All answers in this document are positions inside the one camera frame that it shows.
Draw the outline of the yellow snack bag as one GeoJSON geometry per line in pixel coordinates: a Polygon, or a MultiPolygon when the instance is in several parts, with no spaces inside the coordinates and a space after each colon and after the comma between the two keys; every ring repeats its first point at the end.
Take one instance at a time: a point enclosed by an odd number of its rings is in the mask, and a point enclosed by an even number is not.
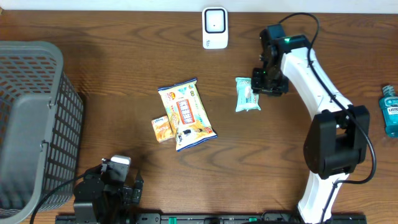
{"type": "Polygon", "coordinates": [[[196,83],[197,79],[192,78],[158,88],[178,152],[218,137],[201,102],[196,83]]]}

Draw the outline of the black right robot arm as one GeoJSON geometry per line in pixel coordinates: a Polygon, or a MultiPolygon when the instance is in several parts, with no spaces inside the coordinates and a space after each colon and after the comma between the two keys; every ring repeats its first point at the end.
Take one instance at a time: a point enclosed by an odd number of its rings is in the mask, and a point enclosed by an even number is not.
{"type": "Polygon", "coordinates": [[[369,111],[338,91],[305,35],[287,36],[282,25],[275,24],[259,38],[263,66],[252,71],[251,88],[282,96],[292,84],[307,107],[312,123],[303,154],[310,174],[297,209],[301,222],[327,222],[342,183],[366,157],[369,111]]]}

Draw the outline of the light green packet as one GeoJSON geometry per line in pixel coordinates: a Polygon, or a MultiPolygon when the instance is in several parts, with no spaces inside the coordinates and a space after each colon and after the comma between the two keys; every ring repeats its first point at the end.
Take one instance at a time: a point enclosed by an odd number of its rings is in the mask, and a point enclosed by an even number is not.
{"type": "Polygon", "coordinates": [[[251,78],[236,77],[235,81],[238,95],[235,111],[261,110],[259,95],[253,92],[251,78]]]}

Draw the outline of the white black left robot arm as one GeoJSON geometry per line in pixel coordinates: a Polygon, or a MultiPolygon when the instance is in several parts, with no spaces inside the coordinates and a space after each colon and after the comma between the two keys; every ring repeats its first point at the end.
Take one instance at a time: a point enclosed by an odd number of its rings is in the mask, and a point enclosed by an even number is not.
{"type": "Polygon", "coordinates": [[[128,163],[104,160],[86,172],[74,188],[74,223],[134,223],[131,207],[139,205],[144,179],[137,173],[134,185],[126,186],[128,163]]]}

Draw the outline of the blue mouthwash bottle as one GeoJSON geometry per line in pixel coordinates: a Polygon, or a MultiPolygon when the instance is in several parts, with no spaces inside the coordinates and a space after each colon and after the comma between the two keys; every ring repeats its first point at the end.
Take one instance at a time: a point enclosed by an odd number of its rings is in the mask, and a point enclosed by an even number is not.
{"type": "Polygon", "coordinates": [[[392,85],[384,86],[382,93],[379,106],[384,116],[385,131],[390,138],[397,138],[397,93],[392,85]]]}

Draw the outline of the orange small carton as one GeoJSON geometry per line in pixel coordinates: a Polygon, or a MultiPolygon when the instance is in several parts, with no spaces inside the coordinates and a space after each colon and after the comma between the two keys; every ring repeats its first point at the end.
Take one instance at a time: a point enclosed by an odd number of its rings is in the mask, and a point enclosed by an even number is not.
{"type": "Polygon", "coordinates": [[[162,116],[151,121],[152,127],[155,133],[156,140],[158,142],[164,142],[174,138],[174,133],[170,126],[170,122],[167,116],[162,116]]]}

